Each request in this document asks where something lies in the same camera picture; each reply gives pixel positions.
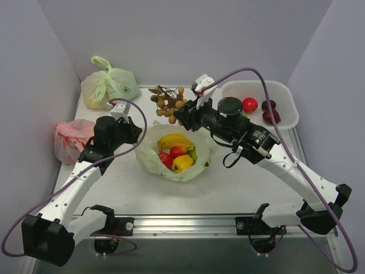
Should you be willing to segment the brown longan bunch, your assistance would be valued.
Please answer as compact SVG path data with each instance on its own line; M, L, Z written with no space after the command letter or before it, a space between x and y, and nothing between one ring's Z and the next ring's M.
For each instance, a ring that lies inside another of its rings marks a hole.
M174 115L175 111L182 110L187 100L184 98L185 88L179 86L175 89L163 86L149 88L152 93L150 101L156 105L156 115L168 118L170 124L183 125Z

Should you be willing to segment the light green fruit bag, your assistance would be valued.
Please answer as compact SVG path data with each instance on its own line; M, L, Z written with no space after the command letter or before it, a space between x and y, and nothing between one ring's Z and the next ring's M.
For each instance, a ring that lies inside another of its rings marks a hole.
M197 161L187 170L177 174L169 171L159 159L157 142L161 137L167 134L182 134L189 139L195 146L197 152ZM146 172L160 175L166 179L177 182L187 182L203 172L209 165L213 156L218 151L218 145L210 137L209 132L200 129L197 132L187 131L182 126L171 124L160 124L155 121L153 126L147 129L147 133L142 143L135 149L136 159Z

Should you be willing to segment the yellow bell pepper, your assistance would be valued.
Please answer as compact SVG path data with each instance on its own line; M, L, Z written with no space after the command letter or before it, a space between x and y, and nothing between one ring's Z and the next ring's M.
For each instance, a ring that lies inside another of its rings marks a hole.
M194 163L193 158L190 155L181 155L173 160L172 171L180 173L186 168L189 168Z

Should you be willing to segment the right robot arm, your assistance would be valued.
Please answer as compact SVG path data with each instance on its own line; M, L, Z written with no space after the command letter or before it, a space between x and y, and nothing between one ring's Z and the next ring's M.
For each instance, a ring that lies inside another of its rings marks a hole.
M282 225L302 225L326 235L336 226L335 219L341 217L352 189L325 180L289 157L278 137L242 116L237 98L221 99L217 109L212 107L211 99L201 107L190 100L174 116L186 130L207 129L211 136L222 140L220 146L271 172L300 195L300 201L294 204L261 204L253 219L257 232L266 233Z

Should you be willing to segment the yellow banana bunch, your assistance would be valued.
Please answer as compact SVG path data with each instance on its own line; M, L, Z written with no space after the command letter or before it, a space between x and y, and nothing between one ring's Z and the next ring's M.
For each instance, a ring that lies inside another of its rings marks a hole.
M157 147L159 152L164 152L165 150L170 151L173 146L183 146L186 147L188 152L195 150L195 145L187 139L183 134L168 134L164 135L157 142Z

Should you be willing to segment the red tomato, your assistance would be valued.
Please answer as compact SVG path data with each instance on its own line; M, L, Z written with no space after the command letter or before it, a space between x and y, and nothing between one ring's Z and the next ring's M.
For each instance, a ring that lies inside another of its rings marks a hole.
M170 156L170 154L166 152L160 152L158 156L162 164L165 165L166 168L170 170L173 164L173 158Z

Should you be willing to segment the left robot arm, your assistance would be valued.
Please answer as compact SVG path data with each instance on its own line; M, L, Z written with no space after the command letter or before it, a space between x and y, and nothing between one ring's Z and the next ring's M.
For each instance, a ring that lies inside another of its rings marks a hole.
M36 214L21 224L25 255L59 267L70 259L76 245L95 232L111 235L116 229L114 210L94 205L73 219L86 193L106 172L123 144L136 144L142 129L131 117L99 117L71 175L63 187Z

